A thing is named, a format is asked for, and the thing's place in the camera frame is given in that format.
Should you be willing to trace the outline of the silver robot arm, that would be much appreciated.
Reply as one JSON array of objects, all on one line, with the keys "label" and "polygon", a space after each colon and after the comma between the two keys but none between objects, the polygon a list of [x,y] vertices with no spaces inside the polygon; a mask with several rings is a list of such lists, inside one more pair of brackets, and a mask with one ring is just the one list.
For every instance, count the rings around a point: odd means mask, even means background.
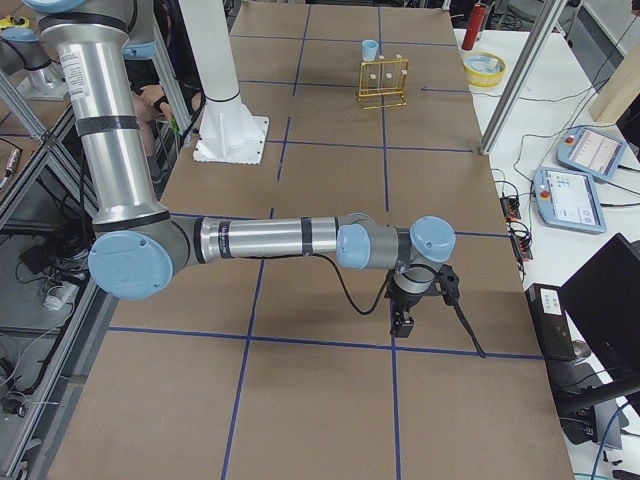
[{"label": "silver robot arm", "polygon": [[162,291],[183,268],[233,258],[320,257],[335,268],[382,269],[380,293],[401,323],[425,296],[459,303],[448,260],[456,236],[426,216],[408,228],[365,214],[217,220],[174,217],[154,193],[123,53],[141,48],[154,22],[148,1],[35,1],[43,39],[62,64],[98,199],[89,253],[93,280],[115,297]]}]

